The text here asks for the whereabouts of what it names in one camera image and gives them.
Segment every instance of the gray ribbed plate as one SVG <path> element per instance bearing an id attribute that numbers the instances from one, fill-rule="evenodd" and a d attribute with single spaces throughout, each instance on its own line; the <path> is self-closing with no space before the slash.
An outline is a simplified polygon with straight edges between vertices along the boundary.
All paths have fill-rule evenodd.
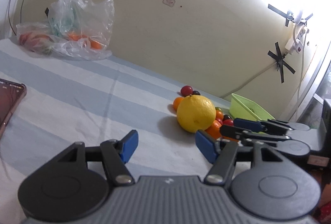
<path id="1" fill-rule="evenodd" d="M 24 224 L 45 222 L 27 219 Z M 201 183 L 197 176 L 140 177 L 116 188 L 91 215 L 64 224 L 266 224 L 239 209 L 221 187 Z M 310 216 L 290 224 L 315 223 Z"/>

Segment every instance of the green plastic basket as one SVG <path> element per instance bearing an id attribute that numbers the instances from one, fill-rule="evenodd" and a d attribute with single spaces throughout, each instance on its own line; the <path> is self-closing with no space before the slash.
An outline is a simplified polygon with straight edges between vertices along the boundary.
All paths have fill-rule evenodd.
<path id="1" fill-rule="evenodd" d="M 232 93 L 229 112 L 233 118 L 243 118 L 254 121 L 275 119 L 256 102 L 234 93 Z"/>

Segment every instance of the phone case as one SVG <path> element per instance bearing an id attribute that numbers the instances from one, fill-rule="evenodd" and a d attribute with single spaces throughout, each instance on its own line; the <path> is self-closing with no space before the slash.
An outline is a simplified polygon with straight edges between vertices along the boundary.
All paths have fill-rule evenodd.
<path id="1" fill-rule="evenodd" d="M 14 83 L 8 80 L 4 80 L 4 79 L 0 79 L 0 86 L 5 85 L 5 84 L 9 84 L 10 86 L 14 86 L 14 87 L 19 87 L 19 88 L 23 88 L 23 91 L 21 92 L 21 94 L 19 96 L 17 96 L 17 98 L 15 100 L 13 100 L 13 104 L 11 105 L 8 113 L 6 114 L 6 116 L 4 117 L 4 120 L 1 121 L 1 125 L 0 125 L 0 139 L 5 131 L 5 128 L 10 120 L 10 118 L 12 117 L 14 111 L 16 110 L 17 106 L 19 105 L 19 103 L 21 102 L 21 100 L 26 96 L 26 86 L 24 84 L 18 84 L 18 83 Z"/>

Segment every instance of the striped tablecloth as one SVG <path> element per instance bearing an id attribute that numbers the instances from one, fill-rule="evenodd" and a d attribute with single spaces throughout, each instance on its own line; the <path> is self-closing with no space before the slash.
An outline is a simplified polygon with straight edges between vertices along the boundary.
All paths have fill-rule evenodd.
<path id="1" fill-rule="evenodd" d="M 132 63 L 69 61 L 0 41 L 0 78 L 24 83 L 27 96 L 0 140 L 0 223 L 25 217 L 21 181 L 74 141 L 87 146 L 121 139 L 131 129 L 139 146 L 127 164 L 132 175 L 199 175 L 210 165 L 177 123 L 172 102 L 183 84 Z M 201 92 L 215 106 L 229 102 Z"/>

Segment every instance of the plastic bag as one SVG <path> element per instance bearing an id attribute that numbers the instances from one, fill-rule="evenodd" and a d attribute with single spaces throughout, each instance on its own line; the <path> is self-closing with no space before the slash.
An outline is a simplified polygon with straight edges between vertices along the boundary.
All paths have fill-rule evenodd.
<path id="1" fill-rule="evenodd" d="M 107 47 L 113 21 L 113 0 L 58 0 L 49 8 L 48 21 L 18 24 L 17 39 L 37 53 L 101 60 L 112 54 Z"/>

